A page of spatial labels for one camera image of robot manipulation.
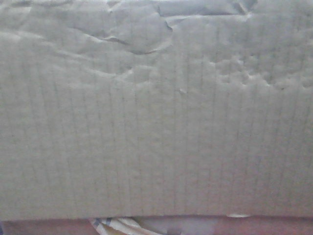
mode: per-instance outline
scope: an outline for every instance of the pink surface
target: pink surface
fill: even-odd
[[[168,235],[313,235],[313,218],[172,216],[139,219]],[[5,235],[97,235],[88,220],[10,221]]]

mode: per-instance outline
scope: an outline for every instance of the corrugated cardboard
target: corrugated cardboard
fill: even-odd
[[[0,1],[0,219],[313,216],[312,13]]]

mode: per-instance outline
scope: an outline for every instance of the crumpled paper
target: crumpled paper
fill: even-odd
[[[131,218],[97,218],[90,222],[100,235],[161,235],[142,228]]]

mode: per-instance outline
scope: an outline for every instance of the vertical line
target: vertical line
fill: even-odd
[[[65,46],[62,37],[61,37],[61,46],[62,46],[62,47]],[[67,61],[67,59],[66,59],[65,54],[64,54],[64,56],[63,56],[63,60],[64,60],[64,64],[66,65],[66,68],[69,68],[69,66],[68,66],[68,61]],[[66,76],[67,78],[69,78],[68,72],[65,72],[65,76]],[[79,144],[79,142],[78,142],[77,123],[76,123],[75,112],[74,112],[74,107],[73,107],[73,98],[72,98],[72,90],[71,90],[71,87],[69,87],[68,93],[69,93],[69,102],[70,102],[70,108],[71,108],[71,114],[72,114],[72,122],[73,122],[73,125],[74,125],[74,133],[75,133],[75,139],[76,139],[77,150],[80,151],[81,148],[80,148],[80,144]],[[80,162],[80,164],[79,164],[79,166],[80,166],[80,171],[83,172],[83,169],[84,169],[84,168],[83,168],[82,162],[81,162],[81,161],[79,161],[79,162]],[[85,188],[85,186],[83,186],[82,188],[83,188],[83,192],[84,192],[84,197],[85,197],[85,199],[86,199],[86,195],[87,195],[86,188]]]
[[[230,35],[230,43],[233,43],[233,40],[234,40],[234,32],[231,32],[231,35]],[[229,59],[229,64],[228,64],[228,75],[227,75],[227,82],[225,84],[225,86],[228,86],[227,88],[227,93],[226,93],[226,99],[225,99],[225,123],[224,123],[224,130],[223,130],[223,144],[222,144],[222,149],[223,149],[223,153],[225,153],[225,146],[226,146],[226,133],[227,133],[227,123],[228,123],[228,102],[229,102],[229,87],[230,87],[230,73],[231,73],[231,68],[232,68],[232,57],[233,57],[233,54],[231,52],[230,54],[230,59]],[[221,207],[222,205],[222,195],[221,195],[221,189],[223,187],[223,180],[224,180],[224,165],[225,165],[225,158],[226,158],[226,154],[222,156],[222,166],[221,166],[221,171],[220,171],[220,183],[219,183],[219,188],[220,188],[220,196],[219,196],[219,208]]]
[[[250,27],[249,27],[249,24],[247,25],[248,26],[248,32],[247,32],[247,37],[246,37],[246,46],[249,42],[249,35],[250,35]],[[244,60],[244,69],[246,68],[246,62],[247,62],[247,57],[246,57],[246,54],[245,54],[245,60]],[[252,140],[252,131],[253,131],[253,125],[254,125],[254,119],[255,119],[255,98],[256,98],[256,93],[257,93],[257,83],[255,85],[255,89],[254,89],[254,92],[253,92],[253,97],[252,97],[252,109],[251,109],[251,113],[252,113],[252,122],[251,122],[251,125],[249,127],[249,140],[248,140],[248,150],[247,150],[247,153],[246,153],[246,159],[245,159],[245,166],[244,166],[244,169],[245,169],[245,173],[244,173],[244,183],[243,183],[243,192],[244,192],[244,195],[245,196],[245,193],[246,193],[246,179],[247,179],[247,173],[248,173],[248,166],[249,166],[249,159],[250,159],[250,151],[251,151],[251,140]]]
[[[130,8],[130,26],[131,26],[131,44],[134,45],[134,31],[133,31],[133,18],[132,18],[132,6],[131,6],[131,2],[129,2],[129,8]],[[135,55],[132,53],[133,55],[133,68],[134,66],[136,66],[136,57]],[[143,206],[142,206],[142,172],[141,172],[141,157],[139,154],[139,122],[138,122],[138,97],[137,97],[137,79],[135,76],[135,73],[133,73],[134,75],[134,83],[135,83],[135,88],[134,88],[134,96],[135,96],[135,119],[136,119],[136,135],[137,135],[137,145],[136,145],[136,154],[137,154],[137,159],[138,159],[138,165],[139,165],[139,175],[140,175],[140,204],[141,204],[141,213],[143,213]]]
[[[214,90],[213,90],[213,108],[212,108],[212,124],[211,124],[211,131],[210,131],[210,141],[211,141],[211,149],[213,149],[213,145],[212,145],[212,140],[213,140],[213,134],[214,134],[214,122],[215,122],[215,100],[216,100],[216,89],[217,89],[217,83],[218,83],[218,69],[217,69],[217,63],[218,63],[218,56],[219,56],[219,49],[220,49],[220,21],[217,20],[216,22],[216,52],[215,52],[215,77],[214,77]],[[208,201],[207,201],[207,208],[210,207],[209,205],[209,200],[210,200],[210,197],[209,197],[209,191],[208,191]]]
[[[174,132],[174,144],[173,144],[173,155],[175,158],[177,158],[177,111],[176,111],[176,104],[177,104],[177,51],[176,48],[174,48],[174,82],[173,82],[173,94],[174,94],[174,100],[173,100],[173,109],[174,109],[174,125],[173,125],[173,132]],[[177,174],[177,164],[174,164],[174,213],[177,213],[177,204],[176,204],[176,197],[177,195],[177,180],[176,180],[176,174]]]
[[[94,62],[94,56],[93,56],[93,54],[91,54],[90,55],[91,56],[91,63],[92,63],[92,70],[93,71],[95,71],[96,70],[96,68],[95,68],[95,62]],[[101,146],[101,152],[102,152],[102,159],[104,160],[104,162],[105,162],[105,160],[106,160],[106,158],[105,158],[105,155],[106,155],[106,153],[105,153],[105,151],[104,151],[104,148],[105,148],[105,142],[104,142],[104,137],[103,137],[103,133],[104,133],[104,131],[103,131],[103,124],[102,124],[102,122],[101,122],[101,120],[102,120],[102,117],[101,117],[101,112],[100,112],[100,105],[99,105],[99,91],[98,91],[98,86],[97,86],[97,77],[96,77],[96,75],[95,75],[95,72],[92,72],[92,74],[93,74],[93,85],[94,85],[94,87],[95,87],[95,95],[96,95],[96,107],[97,107],[97,111],[98,111],[98,123],[99,123],[99,126],[100,126],[100,138],[101,138],[101,143],[102,143],[102,146]],[[109,181],[108,181],[108,174],[107,174],[107,171],[105,170],[105,167],[102,167],[102,169],[103,169],[103,173],[104,173],[104,176],[106,177],[106,179],[105,179],[105,181],[106,181],[106,194],[107,194],[107,200],[108,201],[110,201],[110,199],[111,199],[111,197],[110,197],[110,194],[109,194]]]
[[[268,88],[269,88],[269,92],[271,90],[271,87],[270,85],[272,84],[272,80],[273,80],[273,73],[274,73],[274,64],[275,64],[275,61],[276,61],[276,58],[277,58],[277,53],[279,52],[280,50],[280,47],[278,45],[278,42],[279,42],[279,35],[280,35],[280,31],[281,31],[281,25],[282,25],[282,18],[281,16],[279,16],[279,20],[278,20],[278,23],[277,23],[277,37],[275,39],[275,48],[273,50],[273,59],[272,59],[272,65],[271,65],[271,69],[270,69],[270,77],[269,77],[269,83],[268,83]],[[267,186],[267,189],[266,189],[266,198],[269,196],[269,188],[270,188],[270,181],[271,181],[271,178],[272,178],[272,165],[273,165],[273,158],[275,158],[275,150],[276,150],[276,145],[277,145],[277,135],[278,135],[278,130],[279,130],[279,126],[280,126],[280,120],[281,120],[281,114],[282,114],[282,102],[283,102],[283,99],[280,99],[280,103],[279,103],[279,113],[278,113],[278,123],[276,125],[276,128],[275,128],[275,133],[274,133],[274,143],[272,145],[272,150],[271,150],[271,158],[270,158],[270,164],[269,164],[269,174],[268,174],[268,186]]]
[[[83,2],[79,5],[79,7],[76,9],[76,10],[79,10],[80,9],[80,7],[82,6],[82,4],[83,4]],[[76,29],[76,18],[75,18],[75,16],[74,16],[74,20],[73,20],[73,22],[74,22],[74,38],[75,38],[75,41],[77,42],[78,40],[77,40],[77,29]],[[80,74],[82,74],[82,68],[81,68],[81,66],[78,66],[78,70],[79,70],[79,73]],[[85,109],[85,119],[86,119],[86,128],[87,128],[87,132],[88,132],[88,144],[89,144],[89,154],[88,154],[88,159],[89,159],[89,164],[91,165],[91,167],[93,168],[93,171],[94,171],[94,167],[93,167],[93,164],[91,163],[92,161],[91,161],[91,157],[89,156],[90,154],[91,154],[91,149],[92,149],[92,147],[91,147],[91,142],[90,142],[90,129],[89,129],[89,120],[88,120],[88,115],[87,115],[87,106],[86,106],[86,94],[85,94],[85,91],[84,91],[84,89],[82,89],[81,90],[81,94],[82,94],[82,96],[83,96],[83,106],[84,106],[84,109]],[[93,183],[92,183],[92,185],[93,185],[93,187],[94,187],[94,191],[95,192],[97,192],[97,186],[96,186],[96,181],[95,181],[95,179],[92,179],[92,181],[93,181]],[[88,193],[87,192],[84,192],[84,193],[86,193],[86,195],[85,195],[85,199],[86,199],[86,201],[87,201],[87,195],[88,195]]]
[[[190,40],[190,35],[189,33],[186,34],[186,39],[187,39],[187,45],[186,45],[186,50],[187,50],[187,58],[186,58],[186,103],[185,103],[185,107],[186,107],[186,114],[185,114],[185,118],[186,118],[186,157],[185,157],[185,169],[184,169],[184,174],[185,174],[185,213],[188,213],[187,211],[187,197],[188,197],[188,190],[187,190],[187,175],[188,175],[188,169],[187,169],[187,165],[188,165],[188,159],[189,159],[189,149],[188,149],[188,108],[189,108],[189,105],[188,105],[188,98],[189,98],[189,40]]]
[[[54,87],[56,87],[55,85],[55,75],[54,75],[54,71],[53,71],[53,67],[52,67],[52,63],[51,63],[51,73],[52,73],[52,80],[53,80],[53,85]],[[45,94],[44,94],[44,86],[43,86],[43,81],[42,81],[42,77],[41,77],[41,73],[39,72],[40,68],[39,68],[39,65],[38,65],[38,61],[35,62],[35,68],[37,70],[37,77],[38,77],[38,80],[39,80],[39,86],[40,86],[40,90],[41,90],[41,96],[42,96],[42,99],[43,99],[43,103],[44,103],[44,110],[45,110],[45,117],[46,117],[46,120],[47,120],[47,127],[48,127],[48,132],[49,132],[49,137],[50,137],[50,140],[51,140],[51,144],[52,144],[52,149],[53,149],[53,153],[54,154],[57,154],[57,155],[61,155],[61,151],[60,151],[60,147],[57,146],[58,144],[55,143],[54,139],[53,139],[53,136],[52,136],[52,129],[51,129],[51,125],[49,123],[49,117],[48,117],[48,108],[47,108],[47,103],[46,103],[46,99],[45,99]],[[65,196],[65,191],[64,191],[64,188],[62,186],[62,177],[61,177],[61,173],[60,173],[60,169],[58,167],[58,164],[57,164],[57,161],[56,161],[56,158],[54,158],[54,164],[56,166],[56,169],[57,169],[57,174],[58,174],[58,178],[59,178],[59,185],[61,186],[61,194],[63,194],[63,197]]]
[[[308,20],[306,21],[306,24],[305,24],[305,26],[306,26],[306,28],[305,28],[306,29],[305,43],[304,43],[305,45],[307,45],[308,42],[309,42],[309,33],[308,33],[308,28],[310,26],[309,22],[310,22],[310,17],[308,17]],[[300,76],[299,77],[300,78],[299,78],[299,81],[298,81],[298,86],[297,86],[297,91],[296,91],[296,101],[295,101],[295,106],[294,106],[293,113],[292,113],[292,122],[291,122],[291,125],[290,125],[290,130],[289,130],[289,135],[288,135],[286,154],[289,152],[289,148],[290,148],[290,140],[291,140],[291,135],[292,135],[292,131],[293,131],[293,128],[294,128],[294,118],[295,118],[295,114],[296,114],[296,107],[298,107],[297,104],[298,104],[298,98],[299,98],[299,93],[300,93],[300,89],[301,89],[301,75],[303,73],[304,64],[306,62],[305,59],[306,59],[307,51],[308,50],[306,50],[306,48],[304,48],[303,56],[302,56],[302,59],[301,59],[301,62],[300,62],[300,69],[299,69],[299,71],[300,71]],[[309,114],[310,114],[310,106],[308,107],[308,112],[306,114],[306,119],[305,119],[305,122],[304,122],[304,125],[303,125],[303,130],[302,130],[302,135],[301,135],[303,137],[303,140],[304,140],[305,127],[306,127],[307,122],[308,122]],[[303,140],[302,140],[302,143],[300,144],[299,155],[298,155],[299,157],[301,157],[301,152],[302,152],[302,149],[303,149],[303,146],[304,146],[304,144],[303,144],[304,141]],[[283,171],[282,171],[282,173],[280,175],[280,181],[279,181],[279,195],[281,195],[281,184],[282,184],[283,176],[284,176],[284,173],[285,173],[286,163],[287,163],[287,156],[285,155],[284,156],[284,161],[283,161]],[[291,184],[290,184],[291,185],[291,187],[290,187],[291,190],[290,190],[289,196],[288,196],[288,204],[290,206],[291,206],[291,191],[294,188],[294,178],[295,178],[295,175],[296,175],[296,170],[294,172],[295,172],[294,176],[291,178]]]
[[[262,28],[261,28],[261,35],[260,35],[260,38],[261,38],[261,41],[260,41],[260,46],[263,45],[263,40],[264,40],[264,30],[265,30],[265,24],[262,24]],[[261,49],[259,49],[259,52],[257,53],[257,66],[256,66],[256,72],[260,72],[260,63],[261,63]],[[255,102],[255,99],[256,99],[256,95],[257,95],[257,91],[258,91],[258,83],[256,82],[255,84],[255,91],[254,91],[254,101]],[[265,135],[265,127],[266,127],[266,124],[267,124],[267,116],[268,116],[268,105],[267,105],[267,109],[266,109],[266,113],[265,113],[265,121],[264,121],[264,127],[262,128],[262,133],[261,133],[261,142],[260,142],[260,151],[262,151],[262,144],[264,142],[264,135]],[[252,199],[252,202],[255,201],[255,196],[256,196],[256,189],[257,189],[257,185],[258,185],[258,182],[259,182],[259,172],[260,172],[260,165],[261,165],[261,161],[262,159],[259,160],[258,162],[258,165],[257,165],[257,177],[255,179],[255,187],[254,187],[254,193],[253,193],[253,199]]]
[[[114,21],[115,21],[115,26],[116,28],[118,27],[117,25],[117,18],[116,18],[116,13],[114,14]],[[120,53],[118,53],[118,61],[119,61],[119,68],[118,68],[118,74],[122,74],[122,64],[121,64],[121,56]],[[125,137],[125,144],[127,143],[127,131],[126,131],[126,112],[125,112],[125,96],[124,96],[124,89],[122,87],[122,91],[121,91],[121,96],[122,96],[122,107],[123,107],[123,131],[124,131],[124,137]],[[128,156],[126,156],[126,173],[127,173],[127,177],[128,177],[128,197],[129,199],[131,198],[131,179],[130,179],[130,167],[129,167],[129,159]]]
[[[36,120],[35,120],[35,108],[34,108],[34,104],[33,104],[33,101],[32,101],[32,98],[31,98],[31,91],[30,91],[30,87],[29,87],[29,84],[28,84],[28,78],[26,77],[26,68],[25,68],[25,65],[24,65],[24,62],[21,63],[21,68],[22,68],[22,71],[23,71],[23,77],[24,77],[24,81],[25,81],[25,84],[26,84],[26,87],[27,87],[27,96],[29,98],[29,103],[30,103],[30,108],[31,108],[31,115],[32,115],[32,119],[33,119],[33,122],[34,122],[34,126],[35,126],[35,131],[37,133],[37,141],[39,143],[39,149],[40,149],[40,153],[41,153],[41,156],[44,156],[44,152],[43,152],[43,146],[42,146],[42,141],[41,141],[41,138],[39,137],[39,129],[38,129],[38,126],[36,125]],[[44,168],[45,168],[45,171],[48,172],[48,167],[47,167],[47,164],[46,164],[46,161],[44,160]],[[49,196],[50,198],[52,199],[52,189],[51,189],[51,179],[50,179],[50,175],[47,174],[47,182],[48,182],[48,192],[49,192]]]
[[[200,201],[200,197],[199,197],[199,181],[200,181],[200,176],[199,176],[199,172],[200,172],[200,162],[201,159],[202,159],[202,155],[201,155],[201,145],[200,145],[200,132],[201,132],[201,127],[203,126],[203,120],[201,120],[202,117],[202,113],[203,113],[203,104],[204,104],[204,94],[203,94],[203,63],[204,63],[204,42],[205,42],[205,30],[206,30],[206,24],[203,24],[203,29],[202,29],[202,38],[201,38],[201,46],[200,48],[202,48],[201,50],[201,68],[200,68],[200,73],[201,73],[201,76],[200,76],[200,87],[199,87],[199,93],[200,93],[200,98],[201,98],[201,101],[200,101],[200,105],[199,105],[199,109],[198,109],[198,113],[199,113],[199,117],[198,117],[198,141],[197,141],[197,154],[198,154],[198,162],[197,162],[197,201],[199,202]],[[199,203],[197,205],[197,214],[199,214]]]
[[[148,32],[147,32],[147,11],[145,10],[145,42],[146,45],[148,45]],[[149,81],[148,81],[149,87],[147,89],[147,93],[148,93],[148,116],[150,118],[150,120],[152,120],[152,114],[151,114],[151,92],[150,92],[150,88],[151,88],[151,78],[149,76]],[[149,139],[149,144],[150,146],[152,146],[152,139]],[[150,172],[150,184],[151,184],[151,188],[150,188],[150,192],[151,192],[151,198],[153,196],[153,174]]]

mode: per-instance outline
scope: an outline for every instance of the cardboard sheet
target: cardboard sheet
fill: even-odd
[[[0,0],[0,219],[313,216],[312,0]]]

